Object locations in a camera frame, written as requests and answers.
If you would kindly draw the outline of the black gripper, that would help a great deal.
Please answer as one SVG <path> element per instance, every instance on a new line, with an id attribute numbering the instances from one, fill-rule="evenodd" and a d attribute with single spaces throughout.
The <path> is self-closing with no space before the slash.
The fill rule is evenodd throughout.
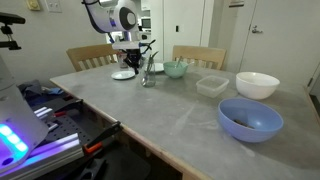
<path id="1" fill-rule="evenodd" d="M 134 67 L 135 74 L 139 74 L 138 66 L 141 60 L 141 52 L 139 49 L 127 49 L 126 50 L 127 57 L 125 58 L 125 63 L 129 67 Z"/>

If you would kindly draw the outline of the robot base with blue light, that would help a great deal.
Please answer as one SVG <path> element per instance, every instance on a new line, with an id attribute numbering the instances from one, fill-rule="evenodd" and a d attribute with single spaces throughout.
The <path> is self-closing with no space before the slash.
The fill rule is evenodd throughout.
<path id="1" fill-rule="evenodd" d="M 0 59 L 0 173 L 22 164 L 47 134 Z"/>

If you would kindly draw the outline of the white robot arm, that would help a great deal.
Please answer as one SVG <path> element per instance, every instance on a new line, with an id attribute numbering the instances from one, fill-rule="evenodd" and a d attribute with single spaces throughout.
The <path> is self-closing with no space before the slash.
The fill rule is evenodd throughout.
<path id="1" fill-rule="evenodd" d="M 124 62 L 139 73 L 141 43 L 139 42 L 136 5 L 132 0 L 82 0 L 93 28 L 99 33 L 121 31 L 124 41 L 112 40 L 112 48 L 126 53 Z"/>

